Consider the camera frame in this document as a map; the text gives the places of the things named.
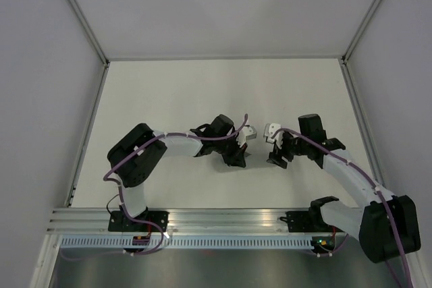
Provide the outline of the left aluminium frame post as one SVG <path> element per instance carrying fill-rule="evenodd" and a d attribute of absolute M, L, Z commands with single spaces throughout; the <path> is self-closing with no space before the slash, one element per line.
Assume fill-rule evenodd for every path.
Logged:
<path fill-rule="evenodd" d="M 102 49 L 99 41 L 97 40 L 95 33 L 93 32 L 90 24 L 88 23 L 88 20 L 86 19 L 86 16 L 84 15 L 80 4 L 77 0 L 66 0 L 66 2 L 69 5 L 74 17 L 78 21 L 78 24 L 82 29 L 90 47 L 99 58 L 99 61 L 102 63 L 103 67 L 107 67 L 109 65 L 109 59 L 107 58 L 104 50 Z"/>

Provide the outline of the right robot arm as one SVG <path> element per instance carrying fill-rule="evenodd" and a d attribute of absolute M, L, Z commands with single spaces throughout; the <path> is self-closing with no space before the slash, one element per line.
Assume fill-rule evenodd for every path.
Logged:
<path fill-rule="evenodd" d="M 349 207 L 334 196 L 313 200 L 309 225 L 316 231 L 334 227 L 355 238 L 374 263 L 419 251 L 414 201 L 395 195 L 363 171 L 340 140 L 327 137 L 318 114 L 300 116 L 298 122 L 299 132 L 276 123 L 266 125 L 264 137 L 273 145 L 268 163 L 287 169 L 294 157 L 305 156 L 336 179 L 356 203 Z"/>

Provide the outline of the aluminium front rail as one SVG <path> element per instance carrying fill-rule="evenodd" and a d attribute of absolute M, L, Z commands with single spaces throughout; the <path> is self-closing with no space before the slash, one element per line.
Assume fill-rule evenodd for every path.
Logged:
<path fill-rule="evenodd" d="M 296 221 L 285 223 L 282 217 L 306 212 L 306 208 L 152 208 L 148 217 L 162 214 L 168 233 L 178 235 L 331 235 L 333 228 L 324 232 L 300 226 Z M 111 213 L 105 208 L 56 208 L 46 225 L 48 234 L 108 234 Z"/>

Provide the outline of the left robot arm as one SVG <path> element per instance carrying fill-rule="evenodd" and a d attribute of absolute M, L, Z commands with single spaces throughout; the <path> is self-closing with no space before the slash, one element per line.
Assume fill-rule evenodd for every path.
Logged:
<path fill-rule="evenodd" d="M 111 169 L 103 180 L 117 185 L 124 224 L 132 231 L 141 231 L 147 224 L 144 182 L 162 158 L 198 158 L 216 152 L 227 166 L 245 168 L 247 141 L 256 135 L 247 116 L 238 129 L 229 117 L 220 114 L 211 123 L 183 133 L 160 132 L 139 123 L 108 152 Z"/>

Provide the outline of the right aluminium frame post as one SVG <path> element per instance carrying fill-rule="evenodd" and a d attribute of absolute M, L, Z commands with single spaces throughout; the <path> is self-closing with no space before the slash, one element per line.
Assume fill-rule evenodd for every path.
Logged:
<path fill-rule="evenodd" d="M 351 41 L 349 42 L 344 54 L 340 57 L 340 63 L 342 65 L 346 65 L 348 60 L 353 55 L 355 49 L 357 48 L 361 38 L 363 37 L 364 33 L 367 31 L 367 28 L 369 27 L 369 24 L 375 17 L 375 14 L 379 10 L 380 6 L 384 0 L 372 0 L 371 4 L 369 5 L 365 15 L 363 16 L 360 25 L 356 29 L 356 32 L 354 33 L 354 36 L 352 37 Z"/>

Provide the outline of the aluminium frame post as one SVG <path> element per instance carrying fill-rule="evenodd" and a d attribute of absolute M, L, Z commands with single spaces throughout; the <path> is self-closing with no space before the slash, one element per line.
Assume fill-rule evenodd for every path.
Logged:
<path fill-rule="evenodd" d="M 369 27 L 369 24 L 375 17 L 375 14 L 379 10 L 380 6 L 384 0 L 372 0 L 371 4 L 369 5 L 365 15 L 363 16 L 360 25 L 356 29 L 356 32 L 354 33 L 354 36 L 352 37 L 351 41 L 349 42 L 344 54 L 340 57 L 340 63 L 342 65 L 346 65 L 348 60 L 353 55 L 355 49 L 357 48 L 361 38 L 363 37 L 364 33 L 367 31 L 367 28 Z"/>
<path fill-rule="evenodd" d="M 99 61 L 102 63 L 103 67 L 107 67 L 109 65 L 109 59 L 107 58 L 104 50 L 102 49 L 99 41 L 97 40 L 95 33 L 93 32 L 90 24 L 88 23 L 88 20 L 86 19 L 86 16 L 84 15 L 80 4 L 77 0 L 66 0 L 66 2 L 69 5 L 74 17 L 78 21 L 78 24 L 82 29 L 90 47 L 99 58 Z"/>

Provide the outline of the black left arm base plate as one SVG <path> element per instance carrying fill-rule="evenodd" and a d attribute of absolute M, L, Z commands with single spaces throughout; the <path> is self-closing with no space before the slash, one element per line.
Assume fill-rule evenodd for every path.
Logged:
<path fill-rule="evenodd" d="M 169 213 L 165 210 L 150 210 L 143 212 L 136 218 L 140 222 L 132 221 L 121 210 L 111 212 L 108 224 L 108 232 L 137 233 L 158 232 L 156 225 L 162 231 L 166 231 Z"/>

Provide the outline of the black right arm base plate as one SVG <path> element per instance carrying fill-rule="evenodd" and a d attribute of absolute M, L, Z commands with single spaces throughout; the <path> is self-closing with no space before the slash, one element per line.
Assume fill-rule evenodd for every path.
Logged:
<path fill-rule="evenodd" d="M 279 220 L 288 226 L 290 233 L 342 233 L 341 229 L 325 223 L 319 213 L 309 210 L 290 210 Z"/>

